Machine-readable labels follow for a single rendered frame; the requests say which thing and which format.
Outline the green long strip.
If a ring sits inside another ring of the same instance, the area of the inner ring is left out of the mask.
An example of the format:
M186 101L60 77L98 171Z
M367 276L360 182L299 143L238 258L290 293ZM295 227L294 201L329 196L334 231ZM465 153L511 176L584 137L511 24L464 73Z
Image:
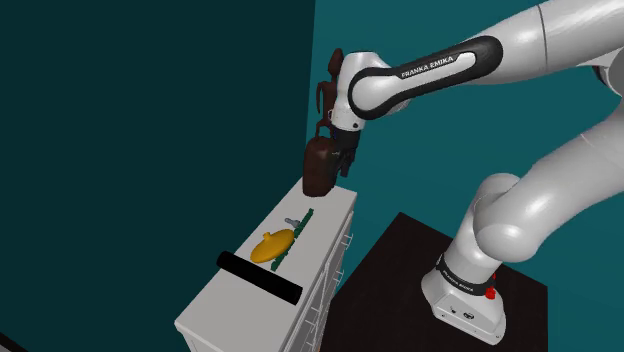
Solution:
M294 239L293 242L287 247L287 249L281 253L280 255L278 255L271 263L270 266L270 270L273 272L276 272L277 269L279 268L279 266L281 265L281 263L283 262L283 260L285 259L285 257L288 255L290 249L292 248L292 246L295 244L297 238L300 236L300 234L302 233L302 231L304 230L305 226L307 225L307 223L309 222L309 220L312 218L314 214L314 209L313 208L309 208L307 213L305 214L305 216L303 217L302 220L299 220L301 222L301 224L299 225L299 227L294 228L293 232L294 232Z

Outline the yellow round lid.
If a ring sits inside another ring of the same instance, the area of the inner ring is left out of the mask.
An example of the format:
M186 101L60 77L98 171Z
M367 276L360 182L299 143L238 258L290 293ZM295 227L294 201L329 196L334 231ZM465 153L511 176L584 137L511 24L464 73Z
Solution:
M250 260L254 263L263 263L276 259L292 245L294 240L295 234L291 229L266 232L262 241L252 250Z

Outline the black robot stand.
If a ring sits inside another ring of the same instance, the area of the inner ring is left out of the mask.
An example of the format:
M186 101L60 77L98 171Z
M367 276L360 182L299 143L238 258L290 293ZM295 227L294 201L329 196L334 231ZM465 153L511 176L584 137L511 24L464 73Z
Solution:
M496 272L507 318L500 343L434 317L421 279L450 242L397 214L332 299L319 352L548 352L547 288L507 266Z

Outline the black cylinder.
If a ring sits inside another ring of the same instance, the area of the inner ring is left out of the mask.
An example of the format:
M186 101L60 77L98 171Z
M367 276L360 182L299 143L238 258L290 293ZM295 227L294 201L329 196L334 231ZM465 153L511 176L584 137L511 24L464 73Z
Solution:
M219 254L216 265L292 305L296 305L299 302L303 293L302 286L228 251L223 251Z

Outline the white chest of drawers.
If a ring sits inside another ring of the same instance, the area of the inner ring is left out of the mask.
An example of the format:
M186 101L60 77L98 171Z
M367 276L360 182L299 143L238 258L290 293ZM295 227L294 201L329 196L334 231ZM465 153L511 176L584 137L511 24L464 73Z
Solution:
M266 232L292 227L285 218L314 214L275 274L303 287L292 305L219 270L175 321L191 352L318 352L331 300L341 282L357 194L334 187L311 198L296 183L235 255L249 260Z

